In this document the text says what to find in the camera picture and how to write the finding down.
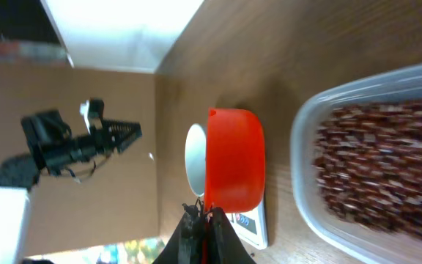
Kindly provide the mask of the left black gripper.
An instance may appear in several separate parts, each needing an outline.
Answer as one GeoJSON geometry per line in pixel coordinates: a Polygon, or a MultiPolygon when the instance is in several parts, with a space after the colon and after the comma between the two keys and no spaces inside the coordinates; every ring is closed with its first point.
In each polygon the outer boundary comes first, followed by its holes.
{"type": "MultiPolygon", "coordinates": [[[[101,123],[111,135],[113,148],[119,154],[142,137],[139,122],[102,120],[101,123]]],[[[93,135],[72,136],[70,126],[56,109],[25,116],[21,119],[21,126],[37,168],[46,169],[49,175],[61,176],[63,171],[69,176],[81,175],[70,167],[89,162],[104,153],[101,143],[93,135]]]]}

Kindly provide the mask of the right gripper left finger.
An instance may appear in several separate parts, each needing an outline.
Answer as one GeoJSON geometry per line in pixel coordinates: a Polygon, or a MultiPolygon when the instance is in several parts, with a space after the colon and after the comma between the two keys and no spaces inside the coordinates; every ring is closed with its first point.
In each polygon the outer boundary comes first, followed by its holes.
{"type": "Polygon", "coordinates": [[[182,204],[184,214],[163,251],[153,264],[200,264],[204,241],[204,209],[201,203],[182,204]]]}

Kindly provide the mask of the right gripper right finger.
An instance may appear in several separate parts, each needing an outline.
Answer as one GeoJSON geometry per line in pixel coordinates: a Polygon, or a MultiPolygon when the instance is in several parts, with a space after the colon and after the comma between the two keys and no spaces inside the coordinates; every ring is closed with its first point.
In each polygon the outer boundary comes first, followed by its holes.
{"type": "Polygon", "coordinates": [[[222,208],[213,208],[209,220],[209,263],[255,264],[222,208]]]}

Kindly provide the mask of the orange measuring scoop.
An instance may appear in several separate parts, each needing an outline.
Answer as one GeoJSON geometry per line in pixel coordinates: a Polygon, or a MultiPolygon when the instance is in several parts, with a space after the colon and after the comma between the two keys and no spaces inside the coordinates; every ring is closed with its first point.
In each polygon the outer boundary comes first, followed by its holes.
{"type": "Polygon", "coordinates": [[[207,119],[204,210],[207,234],[203,263],[209,263],[210,210],[253,210],[264,196],[265,145],[258,117],[243,109],[211,108],[207,119]]]}

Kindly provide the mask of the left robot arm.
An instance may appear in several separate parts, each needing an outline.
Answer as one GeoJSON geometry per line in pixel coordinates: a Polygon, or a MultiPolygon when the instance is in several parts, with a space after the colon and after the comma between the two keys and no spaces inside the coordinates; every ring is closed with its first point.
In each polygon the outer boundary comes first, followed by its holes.
{"type": "Polygon", "coordinates": [[[137,122],[100,120],[100,128],[73,136],[58,110],[21,119],[29,148],[0,164],[0,263],[22,263],[32,210],[32,193],[42,176],[82,183],[114,153],[123,153],[142,135],[137,122]],[[96,162],[101,156],[104,161],[96,162]]]}

